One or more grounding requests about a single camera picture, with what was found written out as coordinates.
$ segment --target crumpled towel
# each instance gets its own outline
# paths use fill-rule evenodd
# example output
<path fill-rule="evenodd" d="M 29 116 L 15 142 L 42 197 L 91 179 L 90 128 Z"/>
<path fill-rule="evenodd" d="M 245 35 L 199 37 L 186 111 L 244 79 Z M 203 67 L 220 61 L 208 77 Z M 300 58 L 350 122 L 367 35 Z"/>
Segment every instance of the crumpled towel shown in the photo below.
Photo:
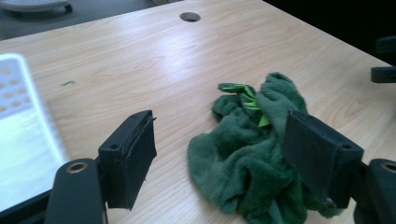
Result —
<path fill-rule="evenodd" d="M 282 156 L 287 112 L 307 113 L 293 82 L 273 73 L 258 92 L 240 84 L 219 89 L 234 93 L 213 104 L 219 126 L 193 137 L 188 148 L 191 179 L 201 193 L 222 212 L 237 211 L 254 224 L 304 223 L 307 209 L 339 214 L 319 203 Z"/>

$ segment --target robotic claw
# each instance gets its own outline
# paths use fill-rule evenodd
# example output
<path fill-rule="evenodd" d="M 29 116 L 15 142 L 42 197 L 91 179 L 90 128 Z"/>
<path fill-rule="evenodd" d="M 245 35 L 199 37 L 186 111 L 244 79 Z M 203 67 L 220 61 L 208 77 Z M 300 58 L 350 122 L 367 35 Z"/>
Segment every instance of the robotic claw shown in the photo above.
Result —
<path fill-rule="evenodd" d="M 363 149 L 320 120 L 290 111 L 283 155 L 303 182 L 332 208 L 357 205 L 356 224 L 396 223 L 396 162 L 361 161 Z"/>
<path fill-rule="evenodd" d="M 132 209 L 157 155 L 151 111 L 127 118 L 95 159 L 61 166 L 52 190 L 0 214 L 0 223 L 108 223 L 108 208 Z"/>

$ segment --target green cloth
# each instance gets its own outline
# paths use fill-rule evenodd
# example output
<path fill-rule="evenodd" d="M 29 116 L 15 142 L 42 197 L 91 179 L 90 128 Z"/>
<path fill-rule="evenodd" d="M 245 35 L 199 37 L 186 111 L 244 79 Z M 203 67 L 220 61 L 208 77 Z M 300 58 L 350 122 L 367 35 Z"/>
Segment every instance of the green cloth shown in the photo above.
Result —
<path fill-rule="evenodd" d="M 191 179 L 202 194 L 248 223 L 304 223 L 307 209 L 339 213 L 320 204 L 282 156 L 288 111 L 307 113 L 293 82 L 273 73 L 258 92 L 230 83 L 219 89 L 233 93 L 213 104 L 219 126 L 193 137 L 188 148 Z"/>

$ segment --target wood grain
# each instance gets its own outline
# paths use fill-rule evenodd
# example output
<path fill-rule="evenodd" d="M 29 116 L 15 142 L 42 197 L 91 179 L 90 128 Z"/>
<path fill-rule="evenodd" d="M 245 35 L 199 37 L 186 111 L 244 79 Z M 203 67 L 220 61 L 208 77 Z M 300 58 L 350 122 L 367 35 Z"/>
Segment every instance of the wood grain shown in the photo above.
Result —
<path fill-rule="evenodd" d="M 386 64 L 260 0 L 187 0 L 1 41 L 5 52 L 27 58 L 73 159 L 96 157 L 127 116 L 153 110 L 158 156 L 132 212 L 109 210 L 111 223 L 243 223 L 207 203 L 187 169 L 190 139 L 216 126 L 220 82 L 259 88 L 284 73 L 313 116 L 366 149 L 365 162 L 396 160 L 396 89 L 370 82 Z M 353 206 L 306 223 L 353 223 Z"/>

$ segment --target light wood surface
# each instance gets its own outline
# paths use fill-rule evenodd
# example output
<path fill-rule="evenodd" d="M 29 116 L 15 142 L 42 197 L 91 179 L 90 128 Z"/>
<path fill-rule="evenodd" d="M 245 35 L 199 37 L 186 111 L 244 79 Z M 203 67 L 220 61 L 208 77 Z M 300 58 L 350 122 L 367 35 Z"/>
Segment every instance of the light wood surface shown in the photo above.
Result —
<path fill-rule="evenodd" d="M 198 22 L 179 18 L 183 12 Z M 260 0 L 186 0 L 0 42 L 23 54 L 72 159 L 97 148 L 136 112 L 152 109 L 158 156 L 134 209 L 110 223 L 243 223 L 191 184 L 187 146 L 216 126 L 220 82 L 259 88 L 270 72 L 294 80 L 309 112 L 365 148 L 396 160 L 396 86 L 370 82 L 386 64 Z M 306 223 L 353 223 L 310 212 Z"/>

